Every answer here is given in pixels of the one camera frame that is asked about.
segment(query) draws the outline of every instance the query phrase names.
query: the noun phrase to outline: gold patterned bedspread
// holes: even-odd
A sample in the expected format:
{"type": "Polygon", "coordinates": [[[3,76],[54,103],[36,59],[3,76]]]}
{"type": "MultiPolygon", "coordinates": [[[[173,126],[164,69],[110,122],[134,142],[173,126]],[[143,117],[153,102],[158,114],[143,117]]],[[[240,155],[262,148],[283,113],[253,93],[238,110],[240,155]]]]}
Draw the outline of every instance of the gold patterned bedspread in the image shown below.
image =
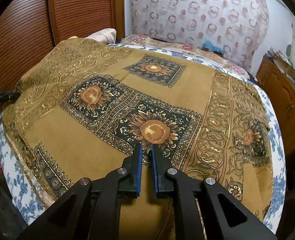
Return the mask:
{"type": "Polygon", "coordinates": [[[256,89],[200,63],[90,39],[60,42],[17,84],[4,131],[44,207],[82,177],[104,177],[142,142],[141,196],[123,203],[120,239],[173,239],[147,152],[159,144],[191,177],[213,177],[260,220],[270,204],[268,123],[256,89]]]}

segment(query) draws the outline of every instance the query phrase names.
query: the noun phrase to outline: metal screw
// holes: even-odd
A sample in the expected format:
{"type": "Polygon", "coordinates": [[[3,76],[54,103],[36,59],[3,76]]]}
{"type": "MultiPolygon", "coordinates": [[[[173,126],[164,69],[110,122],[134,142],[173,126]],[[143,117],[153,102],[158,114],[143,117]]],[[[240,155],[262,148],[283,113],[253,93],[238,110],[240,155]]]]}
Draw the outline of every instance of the metal screw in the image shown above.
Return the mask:
{"type": "Polygon", "coordinates": [[[118,172],[118,174],[123,175],[123,174],[127,173],[127,169],[126,169],[126,168],[119,168],[119,169],[117,170],[117,172],[118,172]]]}
{"type": "Polygon", "coordinates": [[[168,173],[171,174],[171,175],[175,175],[175,174],[177,174],[177,172],[178,172],[178,170],[175,169],[175,168],[169,168],[168,169],[168,173]]]}
{"type": "Polygon", "coordinates": [[[89,184],[89,178],[82,178],[79,180],[79,183],[83,186],[89,184]]]}
{"type": "Polygon", "coordinates": [[[213,178],[206,178],[206,184],[213,185],[215,183],[215,179],[213,178]]]}

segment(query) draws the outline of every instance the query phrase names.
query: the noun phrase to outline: wooden cabinet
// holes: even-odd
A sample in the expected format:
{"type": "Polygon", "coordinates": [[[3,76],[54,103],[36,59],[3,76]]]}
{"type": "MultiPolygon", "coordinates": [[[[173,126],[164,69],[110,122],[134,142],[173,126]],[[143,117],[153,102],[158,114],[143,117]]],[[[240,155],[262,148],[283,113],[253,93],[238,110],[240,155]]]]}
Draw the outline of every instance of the wooden cabinet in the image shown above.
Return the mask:
{"type": "Polygon", "coordinates": [[[273,105],[285,154],[295,154],[295,85],[267,57],[262,60],[257,79],[273,105]]]}

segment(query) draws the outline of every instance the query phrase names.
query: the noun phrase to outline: wall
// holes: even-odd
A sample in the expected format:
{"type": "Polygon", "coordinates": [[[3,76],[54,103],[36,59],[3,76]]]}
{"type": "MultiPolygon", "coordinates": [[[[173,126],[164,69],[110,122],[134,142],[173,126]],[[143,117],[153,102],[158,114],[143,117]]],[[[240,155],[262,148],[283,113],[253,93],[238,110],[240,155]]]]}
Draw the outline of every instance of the wall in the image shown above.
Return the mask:
{"type": "Polygon", "coordinates": [[[284,54],[288,44],[292,43],[293,16],[288,8],[285,8],[276,0],[266,0],[269,10],[269,29],[262,44],[255,51],[251,74],[255,76],[264,54],[272,47],[281,50],[284,54]]]}
{"type": "Polygon", "coordinates": [[[130,1],[131,0],[124,0],[125,36],[132,34],[130,1]]]}

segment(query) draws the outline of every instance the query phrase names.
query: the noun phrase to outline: sunflower motif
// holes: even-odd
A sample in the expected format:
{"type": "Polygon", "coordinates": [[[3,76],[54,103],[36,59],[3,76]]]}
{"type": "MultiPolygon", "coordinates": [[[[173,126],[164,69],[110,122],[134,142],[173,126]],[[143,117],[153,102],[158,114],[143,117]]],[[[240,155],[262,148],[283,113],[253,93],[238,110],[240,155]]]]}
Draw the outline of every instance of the sunflower motif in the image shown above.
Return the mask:
{"type": "Polygon", "coordinates": [[[172,72],[167,66],[154,64],[140,64],[141,71],[158,76],[165,76],[172,72]]]}
{"type": "Polygon", "coordinates": [[[86,108],[95,111],[111,101],[112,96],[114,94],[111,89],[101,82],[87,83],[85,87],[78,90],[72,103],[80,110],[86,108]]]}
{"type": "Polygon", "coordinates": [[[241,187],[235,184],[229,185],[228,192],[230,192],[235,198],[242,194],[241,187]]]}
{"type": "Polygon", "coordinates": [[[181,130],[173,120],[150,111],[131,114],[129,126],[132,128],[129,133],[134,134],[136,140],[141,140],[143,150],[147,151],[154,143],[159,144],[160,149],[173,146],[173,141],[179,139],[177,132],[181,130]]]}
{"type": "Polygon", "coordinates": [[[242,144],[249,146],[253,142],[260,142],[260,132],[253,132],[251,129],[247,130],[242,144]]]}

